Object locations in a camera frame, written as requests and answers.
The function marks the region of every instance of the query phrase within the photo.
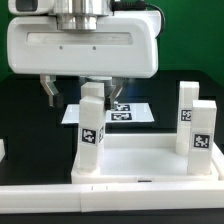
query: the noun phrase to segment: white pillar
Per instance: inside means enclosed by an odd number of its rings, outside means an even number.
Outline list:
[[[188,155],[192,102],[198,99],[198,95],[198,82],[180,82],[176,153],[181,156]]]
[[[78,134],[78,172],[91,173],[100,168],[104,151],[104,98],[86,96],[80,100]]]
[[[193,101],[188,174],[210,175],[216,111],[214,101]]]

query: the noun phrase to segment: white paper sheet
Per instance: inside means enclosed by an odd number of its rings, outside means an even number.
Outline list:
[[[107,123],[153,122],[154,118],[147,103],[119,104],[117,111],[106,112]],[[79,105],[67,106],[62,124],[79,123]]]

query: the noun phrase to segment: green wall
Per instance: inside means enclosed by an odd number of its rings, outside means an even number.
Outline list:
[[[161,70],[201,70],[224,85],[224,1],[152,0],[166,15],[159,38]],[[0,80],[11,74],[7,64],[6,33],[11,15],[0,0]]]

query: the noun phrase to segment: metal cylinder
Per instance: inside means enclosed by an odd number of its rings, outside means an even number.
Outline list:
[[[60,30],[95,30],[109,11],[109,0],[56,0],[54,9]]]

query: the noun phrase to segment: black table surface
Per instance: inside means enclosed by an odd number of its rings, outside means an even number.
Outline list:
[[[106,133],[175,133],[180,81],[198,81],[200,99],[215,100],[215,142],[224,151],[224,88],[200,71],[159,71],[127,79],[118,101],[149,103],[155,122],[107,124]],[[39,76],[13,75],[0,83],[0,139],[6,156],[0,185],[70,184],[77,124],[62,125],[68,104],[78,104],[83,79],[57,77],[62,108],[48,106]],[[1,223],[224,223],[223,209],[0,215]]]

